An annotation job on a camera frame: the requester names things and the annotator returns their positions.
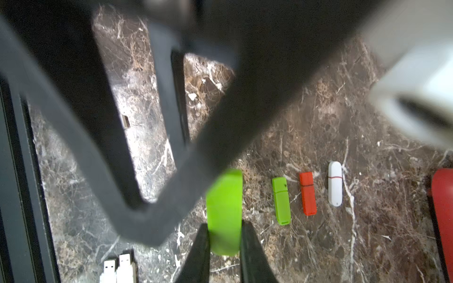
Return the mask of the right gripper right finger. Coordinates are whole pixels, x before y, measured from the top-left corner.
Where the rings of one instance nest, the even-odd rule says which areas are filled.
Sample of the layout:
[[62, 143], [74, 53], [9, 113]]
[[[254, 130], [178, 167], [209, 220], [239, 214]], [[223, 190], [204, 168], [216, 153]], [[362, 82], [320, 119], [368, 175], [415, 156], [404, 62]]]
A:
[[249, 221], [242, 221], [239, 249], [242, 283], [277, 283], [256, 231]]

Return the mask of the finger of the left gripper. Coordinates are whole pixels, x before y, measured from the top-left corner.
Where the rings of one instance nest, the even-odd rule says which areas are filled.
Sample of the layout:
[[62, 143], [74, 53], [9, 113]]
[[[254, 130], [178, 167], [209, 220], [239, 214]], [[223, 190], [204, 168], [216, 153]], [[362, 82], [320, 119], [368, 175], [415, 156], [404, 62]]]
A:
[[200, 43], [237, 75], [154, 203], [140, 195], [92, 30], [98, 1], [2, 1], [1, 74], [68, 144], [116, 232], [161, 245], [226, 167], [381, 1], [114, 1], [163, 27], [156, 76]]

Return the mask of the white usb drive red end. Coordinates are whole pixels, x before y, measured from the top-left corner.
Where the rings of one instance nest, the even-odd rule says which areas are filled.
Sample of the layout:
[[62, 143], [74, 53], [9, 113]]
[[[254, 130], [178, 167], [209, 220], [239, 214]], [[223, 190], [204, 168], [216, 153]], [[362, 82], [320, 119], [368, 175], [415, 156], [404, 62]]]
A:
[[342, 165], [338, 161], [329, 163], [328, 170], [328, 194], [329, 203], [339, 207], [343, 200], [343, 173]]

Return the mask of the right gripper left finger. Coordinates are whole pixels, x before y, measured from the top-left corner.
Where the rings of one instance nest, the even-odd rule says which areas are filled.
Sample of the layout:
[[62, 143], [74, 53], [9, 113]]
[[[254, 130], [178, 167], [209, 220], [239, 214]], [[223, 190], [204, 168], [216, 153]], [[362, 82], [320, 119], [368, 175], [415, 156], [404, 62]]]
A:
[[210, 255], [208, 224], [201, 224], [176, 283], [208, 283], [210, 280]]

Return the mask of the green usb drive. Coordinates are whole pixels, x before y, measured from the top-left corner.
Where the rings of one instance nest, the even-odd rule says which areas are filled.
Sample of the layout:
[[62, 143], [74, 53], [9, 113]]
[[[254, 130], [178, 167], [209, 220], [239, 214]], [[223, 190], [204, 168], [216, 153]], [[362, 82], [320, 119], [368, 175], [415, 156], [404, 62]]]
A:
[[225, 171], [206, 194], [206, 220], [211, 252], [233, 257], [239, 253], [243, 213], [243, 173]]
[[285, 177], [272, 179], [274, 206], [276, 219], [279, 225], [289, 225], [291, 223], [290, 200]]

